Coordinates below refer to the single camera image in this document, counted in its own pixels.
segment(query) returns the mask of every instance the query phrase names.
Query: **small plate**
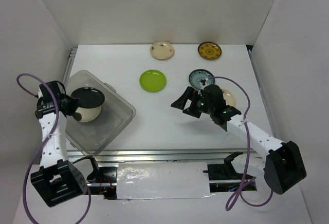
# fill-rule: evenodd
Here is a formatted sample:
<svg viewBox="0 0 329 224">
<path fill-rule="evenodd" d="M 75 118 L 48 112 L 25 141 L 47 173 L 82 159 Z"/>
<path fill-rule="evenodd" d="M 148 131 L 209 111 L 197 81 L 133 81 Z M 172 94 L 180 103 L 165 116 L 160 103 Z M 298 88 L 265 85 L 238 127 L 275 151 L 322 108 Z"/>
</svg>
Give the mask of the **small plate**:
<svg viewBox="0 0 329 224">
<path fill-rule="evenodd" d="M 166 76 L 158 70 L 147 70 L 139 78 L 142 88 L 149 92 L 157 92 L 166 85 Z"/>
<path fill-rule="evenodd" d="M 222 55 L 221 47 L 212 42 L 201 43 L 197 48 L 198 53 L 206 60 L 215 60 Z"/>
<path fill-rule="evenodd" d="M 175 49 L 167 42 L 156 42 L 150 48 L 151 55 L 158 60 L 166 60 L 173 56 Z"/>
</svg>

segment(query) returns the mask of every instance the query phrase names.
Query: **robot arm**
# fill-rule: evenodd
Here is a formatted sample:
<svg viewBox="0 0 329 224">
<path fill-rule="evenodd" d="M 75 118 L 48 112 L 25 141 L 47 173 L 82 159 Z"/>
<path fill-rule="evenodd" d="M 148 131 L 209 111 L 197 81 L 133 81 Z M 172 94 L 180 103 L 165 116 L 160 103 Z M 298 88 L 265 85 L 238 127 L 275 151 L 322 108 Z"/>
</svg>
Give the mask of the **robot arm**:
<svg viewBox="0 0 329 224">
<path fill-rule="evenodd" d="M 191 100 L 191 104 L 185 108 L 187 100 Z M 265 161 L 264 178 L 275 193 L 283 194 L 306 177 L 306 170 L 298 146 L 292 141 L 284 143 L 251 122 L 244 120 L 239 110 L 226 105 L 219 86 L 204 86 L 201 91 L 187 87 L 184 94 L 171 106 L 196 118 L 199 118 L 202 113 L 209 114 L 215 124 L 225 131 L 235 134 L 245 142 L 247 142 L 247 133 L 244 122 L 248 122 L 251 147 Z M 242 172 L 241 164 L 234 163 L 234 161 L 245 161 L 243 157 L 244 155 L 239 155 L 232 162 L 238 173 Z"/>
<path fill-rule="evenodd" d="M 31 174 L 31 183 L 46 204 L 53 207 L 87 192 L 87 184 L 81 172 L 67 157 L 65 127 L 66 116 L 73 115 L 78 100 L 65 94 L 64 86 L 58 81 L 48 82 L 59 106 L 59 119 L 53 134 L 49 134 L 56 120 L 53 100 L 47 89 L 40 85 L 36 117 L 42 128 L 42 137 L 50 137 L 43 148 L 40 168 Z"/>
</svg>

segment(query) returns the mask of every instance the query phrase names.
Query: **cable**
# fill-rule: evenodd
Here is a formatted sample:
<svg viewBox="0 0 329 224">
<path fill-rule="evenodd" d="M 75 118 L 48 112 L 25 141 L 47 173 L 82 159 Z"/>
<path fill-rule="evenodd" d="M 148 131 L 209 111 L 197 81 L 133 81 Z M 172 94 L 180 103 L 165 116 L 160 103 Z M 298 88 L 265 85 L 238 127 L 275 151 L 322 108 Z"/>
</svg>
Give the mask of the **cable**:
<svg viewBox="0 0 329 224">
<path fill-rule="evenodd" d="M 51 91 L 51 89 L 49 88 L 49 86 L 44 82 L 42 81 L 40 78 L 32 75 L 32 74 L 29 74 L 29 73 L 22 73 L 22 74 L 19 74 L 16 78 L 16 81 L 18 83 L 18 85 L 26 92 L 28 92 L 30 95 L 34 96 L 34 97 L 38 97 L 38 95 L 35 95 L 33 94 L 32 92 L 30 92 L 28 89 L 26 89 L 21 83 L 20 83 L 20 78 L 22 76 L 28 76 L 28 77 L 31 77 L 31 78 L 34 78 L 35 80 L 38 80 L 42 85 L 45 86 L 45 88 L 47 89 L 47 91 L 49 92 L 49 94 L 51 95 L 51 98 L 54 102 L 54 105 L 55 105 L 55 111 L 56 111 L 56 119 L 55 119 L 55 122 L 53 124 L 53 127 L 52 129 L 50 130 L 50 134 L 53 134 L 53 132 L 55 131 L 56 127 L 57 127 L 57 124 L 58 124 L 58 119 L 59 119 L 59 107 L 58 107 L 58 104 L 57 104 L 57 101 L 56 101 L 56 98 L 55 98 L 55 95 L 53 94 L 53 92 Z M 33 223 L 33 224 L 38 224 L 38 222 L 33 218 L 33 216 L 31 215 L 31 212 L 27 206 L 27 200 L 26 200 L 26 186 L 27 186 L 27 180 L 29 178 L 29 174 L 30 174 L 30 171 L 31 171 L 31 168 L 33 166 L 33 162 L 36 160 L 37 156 L 39 155 L 39 153 L 42 151 L 44 145 L 49 141 L 49 137 L 46 137 L 45 140 L 41 143 L 40 147 L 38 148 L 38 150 L 36 151 L 35 155 L 33 156 L 30 164 L 28 165 L 27 167 L 27 170 L 26 170 L 26 173 L 25 173 L 25 177 L 24 177 L 24 183 L 23 183 L 23 205 L 24 205 L 24 209 L 25 209 L 25 212 L 26 212 L 26 215 L 27 217 L 30 219 L 30 221 Z M 88 191 L 88 195 L 89 195 L 89 200 L 88 200 L 88 206 L 87 206 L 87 209 L 85 211 L 85 213 L 82 215 L 82 217 L 76 222 L 76 224 L 79 224 L 80 222 L 82 222 L 82 220 L 86 217 L 89 209 L 90 209 L 90 204 L 92 202 L 92 194 L 90 192 L 90 189 L 87 187 L 87 191 Z"/>
<path fill-rule="evenodd" d="M 230 81 L 233 84 L 235 84 L 245 94 L 245 96 L 247 98 L 247 101 L 248 101 L 248 106 L 247 106 L 246 111 L 243 114 L 243 120 L 246 120 L 247 114 L 248 114 L 248 112 L 250 110 L 251 102 L 250 102 L 249 95 L 244 90 L 244 88 L 241 87 L 241 85 L 238 84 L 236 81 L 234 81 L 232 79 L 229 79 L 229 78 L 226 78 L 226 77 L 211 77 L 211 78 L 208 78 L 208 79 L 224 79 L 224 80 Z M 244 125 L 246 127 L 246 133 L 247 133 L 247 156 L 246 156 L 246 164 L 245 164 L 245 168 L 244 168 L 244 171 L 243 171 L 243 174 L 242 174 L 242 179 L 241 179 L 241 183 L 240 183 L 239 188 L 229 197 L 229 199 L 226 202 L 226 205 L 225 205 L 225 210 L 226 211 L 230 211 L 234 207 L 234 205 L 235 205 L 235 203 L 236 203 L 236 201 L 238 200 L 239 197 L 241 197 L 242 200 L 246 204 L 248 204 L 250 206 L 253 206 L 253 207 L 261 207 L 261 206 L 266 205 L 268 202 L 270 202 L 270 200 L 272 199 L 272 196 L 273 196 L 273 191 L 271 191 L 270 197 L 264 203 L 262 203 L 262 204 L 252 204 L 252 203 L 249 203 L 249 202 L 247 202 L 242 197 L 242 190 L 243 190 L 243 188 L 246 187 L 247 185 L 251 184 L 255 180 L 255 178 L 252 178 L 247 183 L 245 183 L 246 176 L 247 176 L 247 171 L 248 171 L 248 166 L 249 166 L 251 144 L 250 144 L 250 132 L 249 132 L 249 128 L 248 128 L 248 122 L 245 122 Z"/>
</svg>

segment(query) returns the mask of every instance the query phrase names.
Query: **clear plastic bin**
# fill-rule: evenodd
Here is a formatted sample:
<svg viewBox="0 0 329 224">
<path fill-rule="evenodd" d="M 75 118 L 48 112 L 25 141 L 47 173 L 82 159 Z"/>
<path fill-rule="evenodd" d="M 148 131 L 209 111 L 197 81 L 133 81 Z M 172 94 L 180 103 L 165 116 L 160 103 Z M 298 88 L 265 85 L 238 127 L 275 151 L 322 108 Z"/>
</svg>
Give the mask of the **clear plastic bin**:
<svg viewBox="0 0 329 224">
<path fill-rule="evenodd" d="M 132 121 L 135 108 L 89 71 L 74 74 L 65 83 L 67 95 L 81 87 L 93 87 L 105 95 L 100 115 L 87 123 L 67 117 L 66 137 L 85 155 L 97 155 Z"/>
</svg>

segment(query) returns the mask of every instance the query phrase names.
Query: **green plate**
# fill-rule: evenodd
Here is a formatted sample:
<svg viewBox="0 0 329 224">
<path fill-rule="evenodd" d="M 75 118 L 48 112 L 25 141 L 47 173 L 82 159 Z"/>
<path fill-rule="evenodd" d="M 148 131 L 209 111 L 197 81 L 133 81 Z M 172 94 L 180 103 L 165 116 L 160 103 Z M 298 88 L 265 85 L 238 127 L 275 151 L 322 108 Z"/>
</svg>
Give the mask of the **green plate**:
<svg viewBox="0 0 329 224">
<path fill-rule="evenodd" d="M 146 91 L 157 92 L 166 85 L 166 76 L 158 70 L 147 70 L 139 78 L 139 83 Z"/>
</svg>

